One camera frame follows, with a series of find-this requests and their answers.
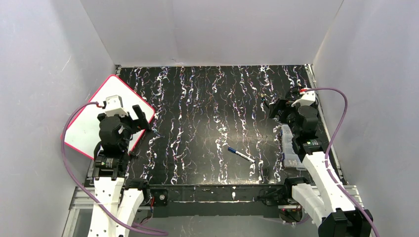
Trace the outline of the pink framed whiteboard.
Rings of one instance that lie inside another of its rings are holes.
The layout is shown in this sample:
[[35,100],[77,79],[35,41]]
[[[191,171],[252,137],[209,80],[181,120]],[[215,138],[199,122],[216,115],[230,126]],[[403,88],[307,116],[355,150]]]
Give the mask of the pink framed whiteboard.
[[[137,119],[137,115],[132,108],[134,105],[140,106],[148,122],[151,122],[154,118],[154,108],[116,75],[110,75],[89,101],[103,105],[107,97],[115,95],[121,97],[123,108],[129,112],[133,119]],[[100,141],[97,116],[103,112],[103,109],[95,105],[83,108],[69,124],[65,144],[89,159],[93,159],[94,149]]]

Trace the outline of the white marker pen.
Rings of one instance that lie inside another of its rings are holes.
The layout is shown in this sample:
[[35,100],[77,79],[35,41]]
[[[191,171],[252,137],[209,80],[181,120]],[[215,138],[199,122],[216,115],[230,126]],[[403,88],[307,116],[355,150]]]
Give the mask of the white marker pen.
[[249,156],[247,156],[247,155],[245,155],[245,154],[243,154],[243,153],[241,153],[239,151],[237,151],[235,154],[238,155],[238,156],[240,156],[240,157],[242,157],[242,158],[244,158],[244,159],[246,159],[250,163],[255,163],[255,160],[254,159],[252,159],[251,157],[249,157]]

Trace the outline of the blue marker cap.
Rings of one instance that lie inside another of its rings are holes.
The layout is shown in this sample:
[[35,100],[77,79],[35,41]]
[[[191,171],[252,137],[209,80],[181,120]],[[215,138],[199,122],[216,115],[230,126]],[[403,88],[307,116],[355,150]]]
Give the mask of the blue marker cap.
[[235,149],[233,149],[231,147],[228,147],[228,151],[231,152],[231,153],[234,153],[234,154],[237,152]]

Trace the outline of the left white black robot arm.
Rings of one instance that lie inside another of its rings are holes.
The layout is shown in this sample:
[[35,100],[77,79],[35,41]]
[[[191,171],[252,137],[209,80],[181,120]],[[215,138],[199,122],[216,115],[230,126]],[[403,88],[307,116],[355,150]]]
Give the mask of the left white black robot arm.
[[107,105],[98,115],[100,141],[95,149],[94,205],[88,236],[126,237],[140,204],[144,201],[142,181],[130,181],[126,169],[130,161],[129,143],[134,134],[150,124],[139,105],[133,119],[122,106]]

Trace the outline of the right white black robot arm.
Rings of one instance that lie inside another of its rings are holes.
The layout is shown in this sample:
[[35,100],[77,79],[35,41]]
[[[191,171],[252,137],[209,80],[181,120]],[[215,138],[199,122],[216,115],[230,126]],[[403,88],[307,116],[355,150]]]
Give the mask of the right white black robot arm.
[[298,88],[294,98],[269,105],[269,116],[279,117],[283,159],[303,166],[315,185],[304,177],[286,178],[280,197],[293,200],[312,219],[320,237],[369,237],[373,217],[347,191],[329,159],[331,141],[318,136],[319,111],[315,89]]

